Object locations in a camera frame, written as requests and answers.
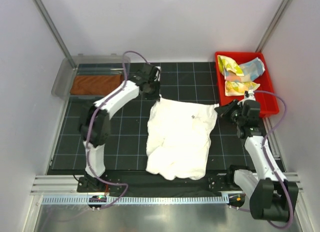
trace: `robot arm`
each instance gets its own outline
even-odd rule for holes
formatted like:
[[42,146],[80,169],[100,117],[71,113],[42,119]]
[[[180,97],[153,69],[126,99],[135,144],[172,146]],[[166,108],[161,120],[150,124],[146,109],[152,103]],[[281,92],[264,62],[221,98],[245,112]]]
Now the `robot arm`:
[[270,151],[268,140],[263,145],[263,136],[259,128],[260,104],[255,100],[252,91],[245,93],[242,101],[234,100],[230,104],[215,109],[237,126],[237,136],[250,154],[258,181],[246,167],[231,166],[227,179],[239,186],[249,198],[250,212],[254,219],[286,222],[289,219],[288,202],[279,179],[285,184],[293,211],[295,210],[299,189],[294,182],[288,182],[277,166]]
[[[126,103],[136,98],[140,92],[143,93],[147,99],[158,100],[160,94],[160,68],[150,64],[144,64],[141,70],[131,73],[125,88],[101,107],[94,120],[91,136],[87,138],[89,123],[93,112],[104,103],[106,98],[110,97],[117,90],[118,89],[93,104],[88,103],[84,106],[78,125],[78,129],[83,137],[84,146],[86,146],[86,142],[89,140],[89,161],[91,168],[99,177],[102,177],[106,170],[104,164],[104,149],[107,137],[111,133],[110,120],[112,116]],[[84,184],[83,186],[88,188],[88,190],[97,191],[100,191],[105,186],[94,177],[88,164],[85,168],[84,183],[82,184]]]

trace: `grid line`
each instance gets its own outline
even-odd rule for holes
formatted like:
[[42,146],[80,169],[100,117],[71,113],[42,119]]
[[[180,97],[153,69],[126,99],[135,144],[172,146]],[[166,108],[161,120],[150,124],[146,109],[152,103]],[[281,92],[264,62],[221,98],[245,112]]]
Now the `grid line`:
[[[147,136],[148,134],[112,134],[111,136]],[[61,134],[61,136],[80,136],[80,134]],[[212,136],[237,136],[236,134],[219,134],[219,135],[214,135]]]
[[[75,154],[57,154],[57,156],[74,156]],[[117,155],[117,154],[110,154],[110,155],[104,155],[104,156],[136,156],[136,154],[132,154],[132,155]],[[210,157],[214,157],[214,156],[217,156],[217,157],[221,157],[221,156],[230,156],[230,157],[243,157],[243,155],[208,155]]]
[[[212,73],[210,73],[210,75],[211,75],[211,82],[212,82],[212,90],[213,90],[213,94],[214,94],[214,96],[215,96],[216,93],[215,93],[214,80],[213,80],[213,78],[212,78]],[[225,152],[224,152],[224,145],[223,145],[223,143],[222,143],[222,136],[221,136],[221,129],[220,129],[220,124],[219,124],[219,118],[217,118],[216,123],[218,124],[218,128],[219,128],[220,141],[221,141],[221,150],[222,150],[222,155],[223,155],[223,163],[224,163],[224,168],[226,169],[226,168],[227,168],[227,167],[226,167],[226,160],[225,160],[225,157],[224,157]]]
[[76,149],[76,155],[75,155],[75,158],[74,158],[74,163],[73,163],[73,168],[72,168],[73,170],[75,169],[75,166],[76,166],[76,161],[77,161],[77,156],[78,156],[78,152],[79,152],[80,143],[81,143],[81,136],[79,138],[78,148]]
[[242,151],[243,151],[243,155],[244,155],[245,166],[248,166],[244,146],[242,146]]
[[[172,86],[176,86],[176,85],[162,85],[161,87],[172,87]],[[215,85],[178,85],[178,86],[181,86],[181,87],[184,87],[184,86],[215,86]]]
[[141,115],[142,115],[142,97],[141,97],[141,106],[140,106],[140,122],[139,122],[139,137],[138,137],[138,153],[136,156],[136,169],[139,167],[139,149],[140,149],[140,132],[141,132]]
[[195,89],[195,94],[196,94],[196,101],[198,102],[198,96],[197,96],[197,83],[196,83],[196,72],[195,72],[195,63],[192,63],[193,67],[193,77],[194,77],[194,89]]
[[[69,111],[70,111],[70,108],[71,108],[71,104],[72,104],[72,101],[71,101],[70,104],[69,104],[69,108],[68,108],[68,112],[66,113],[66,116],[69,115]],[[66,127],[66,123],[67,123],[67,120],[65,119],[65,120],[64,120],[63,128],[62,128],[62,130],[61,130],[61,134],[64,133],[64,130],[65,130],[65,127]],[[58,153],[58,151],[59,151],[60,144],[61,144],[61,140],[62,140],[62,136],[60,135],[59,137],[60,137],[60,139],[59,139],[58,147],[57,147],[57,149],[56,149],[56,152],[57,152],[57,153]],[[52,164],[52,168],[55,167],[56,160],[57,160],[57,155],[56,155],[55,158],[54,158],[54,161],[53,161],[53,164]]]
[[[80,116],[65,116],[65,118],[80,118]],[[140,118],[140,116],[112,116],[112,118]]]
[[[124,108],[121,108],[121,119],[120,119],[120,129],[119,129],[119,132],[121,133],[121,125],[122,125],[122,116],[124,114]],[[118,165],[118,154],[119,154],[119,145],[120,145],[120,136],[118,138],[118,147],[117,147],[117,150],[116,150],[116,158],[115,158],[115,170],[117,169],[117,165]]]
[[176,63],[176,86],[178,89],[178,101],[180,101],[179,99],[179,74],[178,74],[178,63]]
[[[179,71],[177,69],[178,72],[181,73],[193,73],[193,71]],[[164,73],[175,73],[176,71],[164,71]],[[209,73],[210,71],[196,71],[195,73]]]
[[202,99],[202,100],[199,100],[199,101],[212,101],[212,100],[208,100],[208,99]]

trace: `red plastic bin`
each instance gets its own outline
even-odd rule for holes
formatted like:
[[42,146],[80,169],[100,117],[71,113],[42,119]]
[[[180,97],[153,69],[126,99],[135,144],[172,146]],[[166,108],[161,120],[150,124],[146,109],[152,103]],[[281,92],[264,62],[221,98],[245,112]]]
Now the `red plastic bin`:
[[[246,63],[258,57],[263,63],[265,67],[265,72],[262,76],[258,77],[254,80],[255,83],[260,84],[260,87],[257,90],[269,91],[274,93],[274,88],[272,86],[272,82],[270,79],[268,67],[265,61],[265,58],[260,52],[230,52],[230,51],[217,51],[215,54],[215,66],[216,66],[216,76],[217,76],[217,85],[219,90],[220,104],[224,106],[234,99],[242,100],[243,96],[225,96],[225,78],[219,72],[218,66],[218,55],[231,57],[233,60],[237,62],[237,64]],[[256,93],[255,99],[261,105],[260,117],[269,117],[271,115],[275,115],[279,113],[279,107],[277,100],[274,96],[265,94],[265,93]]]

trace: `white wall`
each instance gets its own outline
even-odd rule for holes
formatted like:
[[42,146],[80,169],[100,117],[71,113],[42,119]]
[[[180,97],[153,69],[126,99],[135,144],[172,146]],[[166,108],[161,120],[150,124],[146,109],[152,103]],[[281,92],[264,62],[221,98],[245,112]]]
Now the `white wall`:
[[212,61],[255,50],[281,0],[43,0],[72,55]]
[[0,1],[0,231],[18,232],[62,110],[50,94],[63,54],[32,0]]
[[[320,231],[320,0],[293,0],[263,50],[288,115],[277,131],[286,167],[297,171]],[[272,118],[273,123],[279,117]]]

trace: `orange cloth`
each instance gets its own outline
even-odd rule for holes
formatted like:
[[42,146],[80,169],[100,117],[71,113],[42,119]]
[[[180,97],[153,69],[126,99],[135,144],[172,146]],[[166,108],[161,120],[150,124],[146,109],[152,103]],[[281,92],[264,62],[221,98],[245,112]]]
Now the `orange cloth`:
[[123,81],[122,75],[113,76],[76,76],[71,95],[109,95]]

